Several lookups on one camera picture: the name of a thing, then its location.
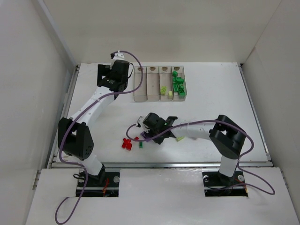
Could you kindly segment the lime square lego brick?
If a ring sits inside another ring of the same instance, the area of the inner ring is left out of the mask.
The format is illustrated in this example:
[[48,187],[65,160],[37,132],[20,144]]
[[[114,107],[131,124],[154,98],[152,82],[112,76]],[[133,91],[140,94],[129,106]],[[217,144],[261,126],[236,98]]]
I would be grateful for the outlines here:
[[179,142],[179,141],[181,141],[181,140],[184,139],[184,138],[185,138],[184,136],[177,137],[177,138],[176,138],[176,141]]

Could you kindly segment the aluminium front rail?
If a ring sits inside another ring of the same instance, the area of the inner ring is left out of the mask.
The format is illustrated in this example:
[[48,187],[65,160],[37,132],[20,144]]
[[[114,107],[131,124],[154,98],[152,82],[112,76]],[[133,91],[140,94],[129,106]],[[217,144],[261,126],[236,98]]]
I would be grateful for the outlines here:
[[[104,162],[107,168],[217,168],[220,162],[176,162],[176,163],[138,163],[138,162]],[[241,167],[273,167],[271,161],[267,162],[241,162]]]

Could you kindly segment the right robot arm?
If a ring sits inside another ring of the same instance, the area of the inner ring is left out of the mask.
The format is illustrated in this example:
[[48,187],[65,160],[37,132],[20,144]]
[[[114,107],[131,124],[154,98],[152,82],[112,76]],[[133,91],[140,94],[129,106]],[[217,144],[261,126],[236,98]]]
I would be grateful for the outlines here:
[[238,159],[243,148],[246,135],[236,123],[225,115],[219,115],[212,122],[191,122],[169,116],[167,119],[150,112],[139,117],[138,127],[143,128],[142,136],[146,141],[161,144],[167,138],[188,137],[211,141],[222,155],[219,176],[233,180]]

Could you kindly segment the red cross lego piece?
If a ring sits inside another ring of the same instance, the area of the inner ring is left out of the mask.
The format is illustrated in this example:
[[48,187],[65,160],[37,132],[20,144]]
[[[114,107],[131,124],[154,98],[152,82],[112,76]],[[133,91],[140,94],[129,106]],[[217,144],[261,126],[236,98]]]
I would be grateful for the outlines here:
[[131,149],[132,149],[132,143],[131,143],[131,139],[126,139],[126,138],[123,138],[122,139],[123,140],[123,144],[122,144],[122,148],[123,149],[126,149],[126,150],[128,150],[128,151],[131,151]]

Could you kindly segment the long green lego brick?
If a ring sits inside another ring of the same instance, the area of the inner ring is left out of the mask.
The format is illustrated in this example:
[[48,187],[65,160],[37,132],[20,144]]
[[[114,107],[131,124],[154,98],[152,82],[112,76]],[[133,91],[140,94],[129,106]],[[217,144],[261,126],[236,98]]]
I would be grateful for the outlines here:
[[184,91],[184,85],[183,84],[173,84],[173,90],[174,92],[185,92]]

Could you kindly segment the lime green lego brick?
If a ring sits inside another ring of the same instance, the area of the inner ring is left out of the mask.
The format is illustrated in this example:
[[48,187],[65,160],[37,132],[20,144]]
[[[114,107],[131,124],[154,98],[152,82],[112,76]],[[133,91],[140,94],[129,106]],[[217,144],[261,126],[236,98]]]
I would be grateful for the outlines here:
[[160,89],[160,94],[161,95],[166,95],[167,93],[167,87],[166,86],[162,86],[161,89]]

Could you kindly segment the green arch lego brick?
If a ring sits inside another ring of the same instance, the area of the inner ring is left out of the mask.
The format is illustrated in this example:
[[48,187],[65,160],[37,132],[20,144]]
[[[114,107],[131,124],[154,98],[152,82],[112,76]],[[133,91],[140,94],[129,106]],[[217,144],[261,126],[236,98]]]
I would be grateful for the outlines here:
[[177,77],[178,77],[178,72],[177,72],[177,71],[173,71],[173,72],[172,72],[172,76],[173,76],[174,78],[177,78]]

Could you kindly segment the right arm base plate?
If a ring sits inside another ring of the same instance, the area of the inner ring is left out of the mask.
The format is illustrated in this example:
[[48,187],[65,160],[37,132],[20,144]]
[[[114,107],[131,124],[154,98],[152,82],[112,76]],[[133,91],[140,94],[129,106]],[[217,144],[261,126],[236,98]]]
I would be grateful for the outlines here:
[[206,197],[248,197],[242,171],[236,171],[232,177],[219,171],[206,171],[202,176]]

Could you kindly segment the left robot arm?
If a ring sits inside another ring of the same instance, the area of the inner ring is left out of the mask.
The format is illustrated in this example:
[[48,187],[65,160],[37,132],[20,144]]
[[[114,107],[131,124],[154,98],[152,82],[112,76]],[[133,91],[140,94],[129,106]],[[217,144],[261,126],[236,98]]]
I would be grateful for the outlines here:
[[71,118],[61,118],[58,125],[58,146],[67,134],[63,148],[65,154],[82,164],[88,175],[102,180],[105,167],[92,153],[94,142],[90,127],[102,111],[112,103],[128,86],[130,62],[115,60],[111,65],[97,66],[97,87],[91,98]]

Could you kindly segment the clear bin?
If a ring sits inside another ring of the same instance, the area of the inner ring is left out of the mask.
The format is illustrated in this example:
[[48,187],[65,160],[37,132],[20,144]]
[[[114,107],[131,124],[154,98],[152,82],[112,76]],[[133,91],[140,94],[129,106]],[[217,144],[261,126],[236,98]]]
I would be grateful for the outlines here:
[[173,83],[172,83],[172,71],[170,66],[160,66],[159,67],[159,82],[160,89],[162,86],[167,87],[166,95],[160,95],[161,101],[173,101],[173,99],[168,98],[168,91],[173,92]]
[[159,67],[147,66],[147,100],[156,102],[160,100]]
[[185,99],[187,97],[187,87],[186,87],[186,79],[185,79],[185,74],[184,74],[184,67],[183,66],[172,66],[171,71],[172,72],[177,71],[178,77],[181,77],[184,79],[183,85],[184,85],[184,91],[186,93],[186,96],[184,98],[181,98],[179,96],[178,92],[174,92],[174,90],[173,90],[173,100],[174,101],[185,101]]
[[135,102],[147,101],[147,68],[146,67],[135,67],[134,68],[134,89],[138,87],[139,89],[134,91],[133,97]]

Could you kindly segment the purple slope lego brick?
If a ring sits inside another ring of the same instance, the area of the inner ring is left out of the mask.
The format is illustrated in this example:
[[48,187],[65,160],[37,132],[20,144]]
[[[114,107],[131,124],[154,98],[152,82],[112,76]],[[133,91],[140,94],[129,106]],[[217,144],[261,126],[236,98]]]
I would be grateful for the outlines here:
[[140,133],[140,135],[144,138],[144,140],[146,142],[149,142],[149,141],[153,140],[153,137],[155,136],[155,133],[153,133],[152,131],[149,131],[149,132],[143,131],[143,132]]

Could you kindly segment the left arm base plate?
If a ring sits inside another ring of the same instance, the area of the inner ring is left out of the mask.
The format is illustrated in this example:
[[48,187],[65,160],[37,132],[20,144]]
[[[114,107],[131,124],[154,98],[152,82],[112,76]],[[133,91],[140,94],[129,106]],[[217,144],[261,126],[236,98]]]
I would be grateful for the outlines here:
[[[85,182],[85,172],[75,173],[73,178],[77,179],[75,195],[79,197]],[[118,197],[119,184],[120,171],[109,170],[105,173],[105,179],[101,184],[98,184],[95,179],[88,178],[82,197]]]

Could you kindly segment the small green lego brick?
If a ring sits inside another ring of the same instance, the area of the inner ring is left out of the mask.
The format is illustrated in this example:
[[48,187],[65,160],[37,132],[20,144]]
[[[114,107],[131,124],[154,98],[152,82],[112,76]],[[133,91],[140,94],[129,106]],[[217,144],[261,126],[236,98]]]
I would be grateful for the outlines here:
[[183,84],[184,83],[184,79],[181,78],[181,77],[174,77],[172,79],[173,83],[176,83],[176,84]]

